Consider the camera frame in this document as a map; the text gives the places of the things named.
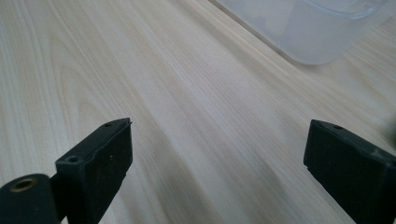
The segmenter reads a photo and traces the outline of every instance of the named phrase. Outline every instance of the wood grain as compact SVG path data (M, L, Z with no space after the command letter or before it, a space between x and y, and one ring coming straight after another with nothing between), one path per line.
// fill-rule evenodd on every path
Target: wood grain
M1 1L0 185L130 117L102 223L353 223L303 166L309 121L396 155L395 39L391 19L304 66L208 1Z

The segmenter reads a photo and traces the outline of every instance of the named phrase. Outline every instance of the screw hole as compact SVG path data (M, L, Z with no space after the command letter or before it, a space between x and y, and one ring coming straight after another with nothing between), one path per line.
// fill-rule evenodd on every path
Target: screw hole
M25 179L18 181L16 184L12 185L9 190L14 193L19 193L19 192L25 191L27 189L30 189L32 186L35 185L35 183L37 183L36 179L25 178Z
M77 156L71 156L71 157L66 158L66 161L75 163L75 162L78 162L78 157Z

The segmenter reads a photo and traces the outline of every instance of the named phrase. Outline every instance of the light wood surface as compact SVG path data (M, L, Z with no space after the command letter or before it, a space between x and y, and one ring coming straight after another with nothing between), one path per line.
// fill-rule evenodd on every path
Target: light wood surface
M303 165L309 122L396 154L395 40L304 66L204 0L0 1L0 185L130 117L101 223L353 223Z

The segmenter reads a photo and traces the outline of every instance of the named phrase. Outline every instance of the plastic bin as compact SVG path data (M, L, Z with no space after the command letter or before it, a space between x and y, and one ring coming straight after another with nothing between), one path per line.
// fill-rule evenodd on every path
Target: plastic bin
M293 60L327 63L396 12L396 0L211 0Z

